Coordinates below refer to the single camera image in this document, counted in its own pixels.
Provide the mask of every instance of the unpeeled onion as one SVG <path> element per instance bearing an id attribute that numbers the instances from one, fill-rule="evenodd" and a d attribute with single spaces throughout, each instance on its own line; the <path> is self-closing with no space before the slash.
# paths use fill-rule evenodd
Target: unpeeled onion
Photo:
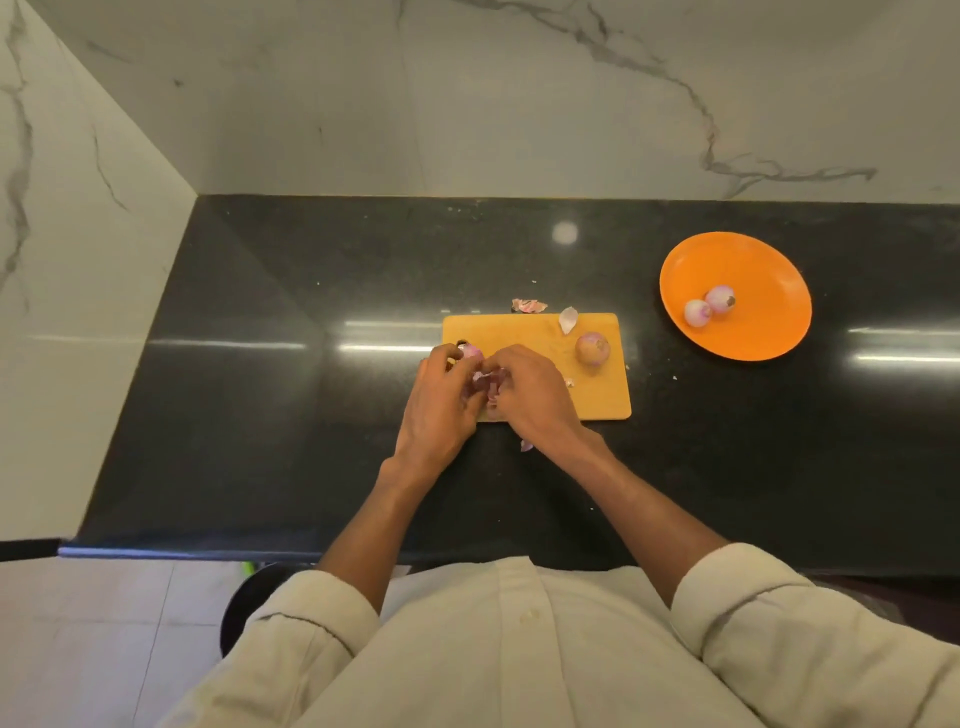
<path id="1" fill-rule="evenodd" d="M 727 313 L 736 304 L 733 289 L 728 285 L 715 285 L 704 296 L 714 313 Z"/>
<path id="2" fill-rule="evenodd" d="M 590 367 L 599 367 L 610 357 L 610 342 L 602 333 L 590 331 L 577 339 L 577 360 Z"/>

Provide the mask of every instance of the granite countertop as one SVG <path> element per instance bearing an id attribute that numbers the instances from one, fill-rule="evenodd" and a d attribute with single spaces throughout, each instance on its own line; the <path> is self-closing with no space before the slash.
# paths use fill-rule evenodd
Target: granite countertop
<path id="1" fill-rule="evenodd" d="M 561 222 L 576 242 L 554 242 Z M 713 230 L 804 274 L 797 349 L 729 361 L 668 320 L 660 265 Z M 958 230 L 953 206 L 202 197 L 62 551 L 316 558 L 392 451 L 444 315 L 529 297 L 617 314 L 634 415 L 593 426 L 720 533 L 800 569 L 960 574 Z M 575 483 L 484 425 L 401 560 L 512 554 L 631 563 Z"/>

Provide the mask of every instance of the right hand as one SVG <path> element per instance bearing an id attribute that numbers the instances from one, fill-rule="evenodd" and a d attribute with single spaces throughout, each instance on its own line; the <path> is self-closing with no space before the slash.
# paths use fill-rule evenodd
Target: right hand
<path id="1" fill-rule="evenodd" d="M 496 398 L 498 419 L 548 457 L 571 439 L 594 434 L 580 424 L 564 376 L 548 358 L 514 344 L 483 363 L 486 373 L 498 369 L 507 374 Z"/>

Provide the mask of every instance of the peeled onion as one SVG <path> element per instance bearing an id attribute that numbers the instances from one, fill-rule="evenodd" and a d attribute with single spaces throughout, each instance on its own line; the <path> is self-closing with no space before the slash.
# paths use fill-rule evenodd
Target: peeled onion
<path id="1" fill-rule="evenodd" d="M 610 342 L 602 333 L 591 331 L 577 339 L 577 360 L 590 367 L 599 367 L 610 357 Z"/>
<path id="2" fill-rule="evenodd" d="M 684 306 L 684 318 L 692 327 L 704 327 L 713 315 L 713 309 L 710 304 L 700 299 L 687 301 Z"/>
<path id="3" fill-rule="evenodd" d="M 736 297 L 728 285 L 715 285 L 704 296 L 704 301 L 709 303 L 714 313 L 727 313 L 736 303 Z"/>

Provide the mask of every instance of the marble wall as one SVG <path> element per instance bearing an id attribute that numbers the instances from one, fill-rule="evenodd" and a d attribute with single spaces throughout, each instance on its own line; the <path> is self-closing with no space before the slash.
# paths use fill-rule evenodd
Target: marble wall
<path id="1" fill-rule="evenodd" d="M 952 0 L 31 0 L 199 191 L 958 202 Z"/>
<path id="2" fill-rule="evenodd" d="M 0 0 L 0 541 L 73 535 L 196 194 Z"/>

